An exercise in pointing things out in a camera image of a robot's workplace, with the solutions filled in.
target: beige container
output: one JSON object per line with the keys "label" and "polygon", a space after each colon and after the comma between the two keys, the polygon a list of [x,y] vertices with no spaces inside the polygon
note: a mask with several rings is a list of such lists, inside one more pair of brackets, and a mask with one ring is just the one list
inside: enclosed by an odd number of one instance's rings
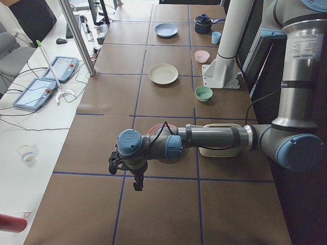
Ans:
{"label": "beige container", "polygon": [[[241,128],[241,125],[238,124],[208,124],[205,125],[204,128],[229,128],[236,127]],[[200,154],[205,157],[235,157],[241,152],[241,148],[233,148],[221,151],[208,150],[204,148],[199,148]]]}

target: computer mouse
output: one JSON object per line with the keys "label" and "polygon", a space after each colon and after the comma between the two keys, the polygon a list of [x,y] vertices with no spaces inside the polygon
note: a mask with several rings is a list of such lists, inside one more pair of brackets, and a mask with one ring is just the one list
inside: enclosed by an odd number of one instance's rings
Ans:
{"label": "computer mouse", "polygon": [[64,44],[64,43],[67,43],[67,40],[66,40],[66,39],[58,38],[58,39],[56,40],[56,44]]}

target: blue joint cap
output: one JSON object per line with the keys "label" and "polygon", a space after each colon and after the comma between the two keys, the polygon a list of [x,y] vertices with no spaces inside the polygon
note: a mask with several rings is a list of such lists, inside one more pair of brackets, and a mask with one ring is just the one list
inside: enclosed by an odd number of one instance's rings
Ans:
{"label": "blue joint cap", "polygon": [[267,39],[284,39],[287,38],[282,30],[274,30],[261,27],[261,37]]}
{"label": "blue joint cap", "polygon": [[126,129],[118,135],[117,148],[123,156],[135,154],[141,146],[142,135],[134,129]]}
{"label": "blue joint cap", "polygon": [[301,0],[301,2],[313,11],[327,13],[326,0]]}
{"label": "blue joint cap", "polygon": [[182,154],[182,139],[179,135],[170,135],[166,141],[165,155],[167,159],[178,159]]}
{"label": "blue joint cap", "polygon": [[313,134],[299,134],[286,140],[276,151],[279,165],[291,171],[304,171],[319,163],[323,142]]}

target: green bowl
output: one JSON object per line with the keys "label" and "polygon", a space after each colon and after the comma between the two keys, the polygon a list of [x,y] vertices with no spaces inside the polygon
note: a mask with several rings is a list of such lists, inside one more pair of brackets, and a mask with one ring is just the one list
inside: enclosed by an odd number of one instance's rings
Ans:
{"label": "green bowl", "polygon": [[197,87],[195,89],[195,96],[198,101],[205,102],[213,96],[213,91],[206,86]]}

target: red cylinder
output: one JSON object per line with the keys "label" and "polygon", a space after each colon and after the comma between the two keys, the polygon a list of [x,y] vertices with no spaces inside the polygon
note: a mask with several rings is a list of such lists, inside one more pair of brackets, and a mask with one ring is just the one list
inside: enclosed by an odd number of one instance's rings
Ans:
{"label": "red cylinder", "polygon": [[0,231],[21,232],[26,228],[27,220],[0,214]]}

